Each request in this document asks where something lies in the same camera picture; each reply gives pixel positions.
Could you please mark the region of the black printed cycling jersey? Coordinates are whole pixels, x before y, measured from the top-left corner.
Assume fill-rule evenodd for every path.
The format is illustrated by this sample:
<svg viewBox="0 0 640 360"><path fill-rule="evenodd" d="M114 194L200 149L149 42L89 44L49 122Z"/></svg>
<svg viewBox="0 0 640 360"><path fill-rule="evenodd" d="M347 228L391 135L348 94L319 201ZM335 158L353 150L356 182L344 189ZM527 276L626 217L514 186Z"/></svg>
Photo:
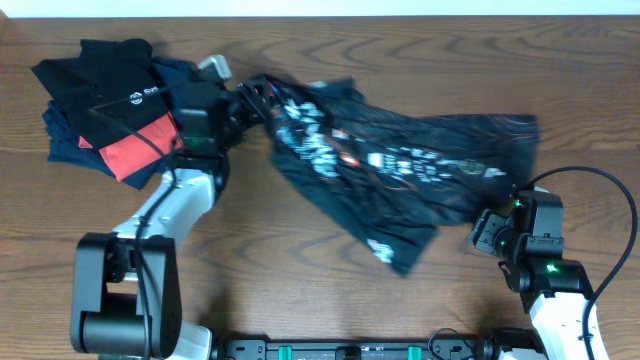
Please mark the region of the black printed cycling jersey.
<svg viewBox="0 0 640 360"><path fill-rule="evenodd" d="M349 78L269 84L274 166L399 276L440 227L503 205L534 167L533 115L411 117L369 104Z"/></svg>

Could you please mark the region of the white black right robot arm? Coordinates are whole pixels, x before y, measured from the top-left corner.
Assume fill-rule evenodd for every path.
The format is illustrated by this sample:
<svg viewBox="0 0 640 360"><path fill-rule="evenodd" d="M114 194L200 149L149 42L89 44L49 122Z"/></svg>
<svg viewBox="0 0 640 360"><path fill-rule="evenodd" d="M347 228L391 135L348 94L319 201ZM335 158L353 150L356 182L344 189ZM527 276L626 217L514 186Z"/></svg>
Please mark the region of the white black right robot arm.
<svg viewBox="0 0 640 360"><path fill-rule="evenodd" d="M503 216L486 209L468 242L499 259L533 328L495 329L476 345L477 359L606 359L597 314L586 314L595 292L583 265L563 257L564 207L555 194L524 190Z"/></svg>

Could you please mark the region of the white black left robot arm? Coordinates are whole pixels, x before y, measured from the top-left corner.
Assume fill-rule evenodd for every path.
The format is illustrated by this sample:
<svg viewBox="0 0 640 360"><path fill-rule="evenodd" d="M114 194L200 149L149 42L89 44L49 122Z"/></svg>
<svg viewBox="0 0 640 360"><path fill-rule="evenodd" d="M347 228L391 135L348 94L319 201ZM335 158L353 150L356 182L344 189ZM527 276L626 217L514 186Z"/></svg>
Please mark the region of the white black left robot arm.
<svg viewBox="0 0 640 360"><path fill-rule="evenodd" d="M193 84L186 127L160 154L159 187L109 233L89 232L74 261L70 342L101 359L212 359L212 330L184 320L177 251L217 201L228 174L226 151L266 121L270 84L256 79L229 91Z"/></svg>

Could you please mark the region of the navy folded shirt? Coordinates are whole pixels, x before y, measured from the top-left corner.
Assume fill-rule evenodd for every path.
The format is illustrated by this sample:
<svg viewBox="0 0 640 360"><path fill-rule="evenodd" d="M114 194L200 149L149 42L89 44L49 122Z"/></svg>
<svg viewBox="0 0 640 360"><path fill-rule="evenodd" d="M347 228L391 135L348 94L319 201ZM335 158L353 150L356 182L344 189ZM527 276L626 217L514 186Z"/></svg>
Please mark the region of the navy folded shirt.
<svg viewBox="0 0 640 360"><path fill-rule="evenodd" d="M194 71L192 65L184 60L176 60L162 57L152 59L156 82L161 86L169 86L171 90L163 95L166 104L171 111L176 111L179 103L177 84L189 80ZM81 148L80 135L71 129L66 112L53 100L48 102L48 108L42 114L46 125L46 132L50 137L49 155L50 163L66 163L84 168L98 170L109 177L114 178L114 173L102 159L98 151L89 148ZM154 173L162 172L164 161L156 160L146 167L137 170L125 177L122 182L137 190L142 189Z"/></svg>

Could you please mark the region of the red folded shirt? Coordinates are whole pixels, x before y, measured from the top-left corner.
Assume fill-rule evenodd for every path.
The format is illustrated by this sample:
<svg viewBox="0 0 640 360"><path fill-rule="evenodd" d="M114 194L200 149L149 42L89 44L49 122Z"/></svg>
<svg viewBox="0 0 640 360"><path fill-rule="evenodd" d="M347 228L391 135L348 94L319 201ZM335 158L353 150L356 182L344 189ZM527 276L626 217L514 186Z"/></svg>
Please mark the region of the red folded shirt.
<svg viewBox="0 0 640 360"><path fill-rule="evenodd" d="M173 141L176 141L176 149L183 147L183 141L179 138L178 128L170 112L140 129L139 134L151 141L163 155L169 154ZM99 154L118 181L123 181L161 158L160 154L134 135L128 135L100 149Z"/></svg>

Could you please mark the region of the black folded polo shirt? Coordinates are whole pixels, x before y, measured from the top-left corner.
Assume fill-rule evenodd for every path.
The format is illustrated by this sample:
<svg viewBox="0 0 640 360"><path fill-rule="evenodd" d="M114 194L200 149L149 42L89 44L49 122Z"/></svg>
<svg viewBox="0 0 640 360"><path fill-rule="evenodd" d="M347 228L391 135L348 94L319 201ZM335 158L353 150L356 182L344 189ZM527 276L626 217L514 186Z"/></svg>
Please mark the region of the black folded polo shirt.
<svg viewBox="0 0 640 360"><path fill-rule="evenodd" d="M146 40L83 39L80 46L79 56L45 59L32 71L93 148L118 142L169 112Z"/></svg>

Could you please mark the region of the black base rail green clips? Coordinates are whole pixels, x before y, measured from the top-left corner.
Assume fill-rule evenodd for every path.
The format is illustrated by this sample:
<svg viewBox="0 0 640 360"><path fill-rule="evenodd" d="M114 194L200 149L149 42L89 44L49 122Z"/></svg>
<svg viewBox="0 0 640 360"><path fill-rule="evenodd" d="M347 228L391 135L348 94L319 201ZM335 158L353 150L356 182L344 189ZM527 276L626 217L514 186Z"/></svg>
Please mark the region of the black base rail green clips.
<svg viewBox="0 0 640 360"><path fill-rule="evenodd" d="M481 360L479 338L441 329L425 338L283 338L232 333L214 343L215 360Z"/></svg>

